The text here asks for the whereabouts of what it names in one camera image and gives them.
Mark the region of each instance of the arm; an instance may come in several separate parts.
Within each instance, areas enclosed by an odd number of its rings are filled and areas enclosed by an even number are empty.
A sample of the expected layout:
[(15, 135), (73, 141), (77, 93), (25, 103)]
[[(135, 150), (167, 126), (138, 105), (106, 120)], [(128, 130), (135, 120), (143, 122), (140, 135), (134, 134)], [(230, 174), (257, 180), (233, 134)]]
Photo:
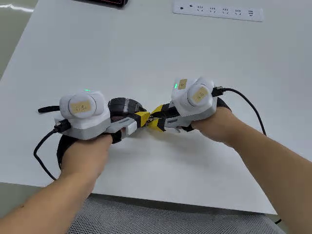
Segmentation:
[(0, 220), (0, 233), (66, 233), (103, 171), (111, 143), (111, 136), (104, 136), (72, 145), (59, 179)]
[(312, 162), (244, 124), (226, 108), (192, 126), (239, 153), (293, 233), (312, 233)]

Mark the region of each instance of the floor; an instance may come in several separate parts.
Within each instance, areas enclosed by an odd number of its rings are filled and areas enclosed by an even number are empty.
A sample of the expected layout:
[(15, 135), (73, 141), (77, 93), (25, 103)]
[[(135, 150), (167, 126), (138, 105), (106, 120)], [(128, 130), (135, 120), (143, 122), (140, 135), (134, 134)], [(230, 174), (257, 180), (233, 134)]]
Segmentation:
[[(38, 0), (0, 0), (0, 79)], [(0, 218), (40, 188), (0, 183)], [(276, 215), (269, 216), (278, 220)], [(283, 222), (279, 226), (288, 233)]]

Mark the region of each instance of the black device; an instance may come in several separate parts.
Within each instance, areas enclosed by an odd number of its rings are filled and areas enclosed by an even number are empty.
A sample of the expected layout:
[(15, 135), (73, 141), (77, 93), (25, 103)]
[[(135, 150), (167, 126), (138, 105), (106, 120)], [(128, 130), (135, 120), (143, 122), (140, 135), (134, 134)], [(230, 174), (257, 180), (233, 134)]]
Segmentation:
[(105, 5), (123, 7), (124, 5), (128, 3), (128, 0), (86, 0), (86, 2), (95, 2), (95, 3), (102, 3)]

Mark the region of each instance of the wrist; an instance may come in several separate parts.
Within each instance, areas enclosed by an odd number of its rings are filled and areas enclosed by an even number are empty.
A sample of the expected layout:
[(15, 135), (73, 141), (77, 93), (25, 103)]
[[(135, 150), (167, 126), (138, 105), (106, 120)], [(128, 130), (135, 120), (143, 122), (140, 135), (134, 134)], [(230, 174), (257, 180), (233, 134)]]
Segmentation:
[(70, 181), (70, 183), (72, 183), (72, 184), (77, 184), (77, 185), (89, 187), (92, 191), (94, 188), (95, 182), (97, 180), (97, 177), (89, 176), (89, 175), (82, 174), (82, 173), (66, 174), (66, 173), (61, 172), (58, 180)]
[(242, 140), (244, 133), (247, 132), (248, 127), (244, 122), (237, 119), (223, 143), (231, 148), (235, 148), (239, 141)]

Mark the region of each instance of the gray mesh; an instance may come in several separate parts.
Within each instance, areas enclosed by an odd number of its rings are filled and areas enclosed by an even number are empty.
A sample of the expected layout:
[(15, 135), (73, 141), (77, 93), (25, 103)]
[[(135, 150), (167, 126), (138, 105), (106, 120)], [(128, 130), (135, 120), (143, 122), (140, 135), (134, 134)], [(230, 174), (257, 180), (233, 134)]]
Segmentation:
[(190, 213), (136, 206), (100, 197), (90, 197), (85, 201), (68, 233), (285, 234), (263, 214), (237, 214), (216, 208)]

